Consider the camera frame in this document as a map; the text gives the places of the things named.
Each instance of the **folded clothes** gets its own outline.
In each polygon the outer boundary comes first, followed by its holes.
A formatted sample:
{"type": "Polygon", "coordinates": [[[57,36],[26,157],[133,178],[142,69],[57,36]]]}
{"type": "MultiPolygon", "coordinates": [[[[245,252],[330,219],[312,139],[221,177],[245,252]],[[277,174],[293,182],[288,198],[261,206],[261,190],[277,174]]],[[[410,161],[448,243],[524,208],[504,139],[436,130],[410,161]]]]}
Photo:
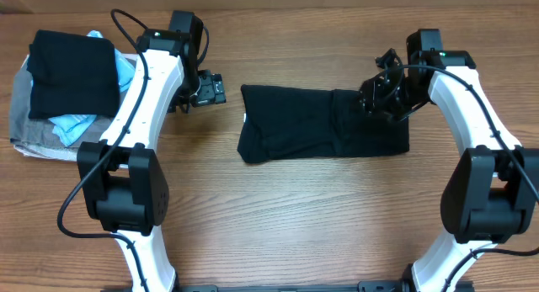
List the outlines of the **folded clothes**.
{"type": "MultiPolygon", "coordinates": [[[[103,38],[101,33],[96,30],[90,31],[87,36],[103,38]]],[[[115,49],[116,71],[118,73],[118,86],[120,92],[129,89],[131,81],[135,76],[135,67],[115,49]]],[[[55,124],[52,133],[58,135],[64,146],[70,146],[84,133],[84,131],[93,123],[97,116],[95,114],[66,114],[49,118],[55,124]]]]}
{"type": "MultiPolygon", "coordinates": [[[[132,64],[136,55],[124,55],[132,64]]],[[[97,142],[112,122],[110,117],[97,116],[81,137],[70,146],[64,146],[52,131],[55,125],[48,119],[29,119],[32,76],[26,70],[27,60],[15,75],[9,109],[9,140],[15,150],[27,157],[76,161],[77,150],[83,141],[97,142]]],[[[120,95],[123,100],[126,93],[120,95]]]]}
{"type": "Polygon", "coordinates": [[[39,30],[29,50],[28,71],[34,79],[30,119],[116,115],[120,95],[115,49],[109,40],[39,30]]]}
{"type": "Polygon", "coordinates": [[[237,151],[247,163],[407,152],[408,120],[368,117],[354,104],[357,94],[243,85],[246,117],[237,151]]]}

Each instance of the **wooden table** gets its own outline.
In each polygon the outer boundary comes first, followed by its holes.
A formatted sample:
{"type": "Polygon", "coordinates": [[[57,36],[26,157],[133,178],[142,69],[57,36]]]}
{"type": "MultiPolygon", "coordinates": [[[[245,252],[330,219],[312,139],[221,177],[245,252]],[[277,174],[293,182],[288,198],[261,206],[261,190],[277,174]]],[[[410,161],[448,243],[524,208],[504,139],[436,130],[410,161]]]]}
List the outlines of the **wooden table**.
{"type": "MultiPolygon", "coordinates": [[[[165,29],[170,12],[133,13],[165,29]]],[[[397,279],[441,230],[440,195],[459,159],[441,112],[410,122],[397,157],[308,159],[248,166],[237,154],[243,83],[357,89],[388,48],[406,56],[418,28],[468,50],[509,130],[539,147],[539,8],[352,8],[199,11],[211,32],[204,68],[224,76],[228,102],[170,114],[158,157],[170,187],[163,224],[183,284],[354,284],[397,279]]],[[[128,32],[141,30],[122,20],[128,32]]],[[[130,285],[113,241],[63,236],[56,213],[78,181],[74,163],[25,158],[8,141],[13,75],[37,29],[100,30],[132,51],[107,13],[0,16],[0,291],[84,291],[130,285]]],[[[539,214],[511,249],[539,243],[539,214]]],[[[67,227],[100,231],[82,195],[67,227]]],[[[486,255],[467,277],[479,291],[534,291],[537,258],[486,255]]]]}

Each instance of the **black cloth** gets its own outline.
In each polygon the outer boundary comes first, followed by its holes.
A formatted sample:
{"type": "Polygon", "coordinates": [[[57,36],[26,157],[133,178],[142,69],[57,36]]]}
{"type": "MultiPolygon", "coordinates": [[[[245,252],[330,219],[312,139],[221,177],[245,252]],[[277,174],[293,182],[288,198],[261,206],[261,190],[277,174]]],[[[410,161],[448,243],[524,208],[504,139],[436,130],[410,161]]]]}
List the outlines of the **black cloth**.
{"type": "Polygon", "coordinates": [[[246,163],[407,152],[408,120],[367,116],[357,91],[242,86],[246,120],[237,151],[246,163]]]}
{"type": "Polygon", "coordinates": [[[109,40],[39,30],[29,46],[30,119],[64,114],[116,116],[120,90],[109,40]]]}

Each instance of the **clothing pile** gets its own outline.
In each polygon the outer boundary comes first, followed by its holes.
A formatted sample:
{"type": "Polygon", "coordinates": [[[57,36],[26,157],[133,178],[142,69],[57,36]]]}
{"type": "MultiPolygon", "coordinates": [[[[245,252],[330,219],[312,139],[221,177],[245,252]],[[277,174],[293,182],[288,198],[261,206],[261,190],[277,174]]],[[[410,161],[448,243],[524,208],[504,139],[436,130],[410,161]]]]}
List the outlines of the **clothing pile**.
{"type": "Polygon", "coordinates": [[[76,161],[83,141],[99,141],[135,75],[98,31],[39,30],[13,80],[9,138],[26,156],[76,161]]]}

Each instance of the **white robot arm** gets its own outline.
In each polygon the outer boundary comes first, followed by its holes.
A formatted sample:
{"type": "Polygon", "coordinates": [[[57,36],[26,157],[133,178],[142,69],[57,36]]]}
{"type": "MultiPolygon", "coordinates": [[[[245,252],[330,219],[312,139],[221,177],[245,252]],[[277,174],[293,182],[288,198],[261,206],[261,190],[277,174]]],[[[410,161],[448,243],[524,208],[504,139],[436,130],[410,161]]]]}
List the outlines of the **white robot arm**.
{"type": "MultiPolygon", "coordinates": [[[[487,106],[488,112],[500,131],[504,142],[511,149],[514,149],[515,146],[520,146],[518,140],[505,129],[505,126],[501,123],[485,97],[479,82],[478,72],[467,66],[447,67],[446,70],[473,85],[473,88],[487,106]]],[[[484,145],[491,150],[501,150],[499,143],[492,136],[492,131],[477,100],[465,89],[464,85],[452,77],[435,72],[430,82],[429,96],[446,117],[460,155],[467,148],[476,148],[480,145],[484,145]]],[[[458,243],[455,236],[444,228],[427,253],[417,260],[412,267],[415,289],[418,292],[442,291],[450,272],[470,251],[496,246],[497,244],[491,241],[458,243]]],[[[458,282],[461,276],[476,261],[477,259],[470,260],[464,267],[460,268],[453,279],[454,282],[458,282]]],[[[455,285],[452,285],[448,291],[453,291],[454,289],[455,285]]]]}
{"type": "Polygon", "coordinates": [[[200,107],[226,102],[221,76],[198,71],[201,60],[196,55],[203,29],[207,34],[198,18],[180,11],[173,13],[169,30],[146,29],[137,43],[142,56],[137,59],[135,76],[118,114],[99,143],[83,143],[77,154],[81,178],[89,175],[83,185],[89,215],[100,220],[104,230],[127,237],[136,249],[141,270],[137,269],[134,251],[116,239],[125,254],[135,292],[179,290],[161,230],[168,208],[168,185],[155,152],[165,115],[175,111],[177,105],[188,112],[189,104],[200,107]],[[147,77],[142,57],[147,64],[147,77]],[[114,148],[112,145],[123,134],[135,109],[145,79],[146,90],[129,132],[114,148]],[[107,166],[90,174],[108,151],[112,154],[107,166]],[[119,167],[128,169],[129,178],[109,174],[119,167]]]}

